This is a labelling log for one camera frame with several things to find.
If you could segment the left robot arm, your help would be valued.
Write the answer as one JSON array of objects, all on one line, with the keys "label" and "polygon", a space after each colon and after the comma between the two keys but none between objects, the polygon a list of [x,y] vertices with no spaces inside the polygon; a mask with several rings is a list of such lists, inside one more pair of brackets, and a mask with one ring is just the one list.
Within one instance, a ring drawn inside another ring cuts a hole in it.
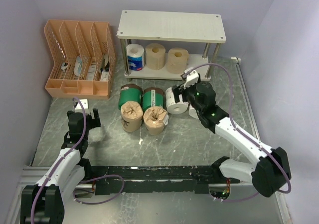
[{"label": "left robot arm", "polygon": [[60,224],[64,203],[79,183],[93,178],[90,161],[84,158],[91,129],[101,126],[97,109],[90,109],[87,99],[74,98],[74,108],[67,112],[69,130],[64,135],[59,155],[44,176],[21,194],[20,223]]}]

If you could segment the bare tan paper roll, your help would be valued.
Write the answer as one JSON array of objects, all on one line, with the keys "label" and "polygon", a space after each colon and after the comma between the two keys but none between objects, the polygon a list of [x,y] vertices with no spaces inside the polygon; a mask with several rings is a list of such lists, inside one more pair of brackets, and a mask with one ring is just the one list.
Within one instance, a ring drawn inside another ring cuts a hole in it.
[{"label": "bare tan paper roll", "polygon": [[158,43],[146,46],[146,66],[152,70],[160,70],[165,65],[165,47]]}]

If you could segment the plastic white blue roll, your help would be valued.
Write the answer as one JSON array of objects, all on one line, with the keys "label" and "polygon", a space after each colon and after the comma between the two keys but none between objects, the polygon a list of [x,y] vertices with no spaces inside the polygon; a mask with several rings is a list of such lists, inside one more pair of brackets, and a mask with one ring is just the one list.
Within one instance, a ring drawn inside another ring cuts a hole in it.
[{"label": "plastic white blue roll", "polygon": [[145,64],[145,50],[139,44],[129,44],[126,46],[127,61],[130,70],[140,71]]}]

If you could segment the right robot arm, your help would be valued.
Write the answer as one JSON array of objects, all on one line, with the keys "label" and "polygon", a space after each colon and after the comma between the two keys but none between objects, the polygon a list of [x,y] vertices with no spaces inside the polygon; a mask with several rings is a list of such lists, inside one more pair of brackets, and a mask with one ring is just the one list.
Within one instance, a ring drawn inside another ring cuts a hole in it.
[{"label": "right robot arm", "polygon": [[286,151],[276,149],[257,140],[238,124],[231,115],[216,104],[216,93],[208,82],[198,82],[186,87],[173,86],[175,101],[186,101],[195,108],[201,124],[211,132],[223,137],[246,156],[249,163],[234,161],[230,158],[211,171],[217,183],[227,178],[235,178],[254,186],[264,197],[275,192],[291,191],[291,171]]}]

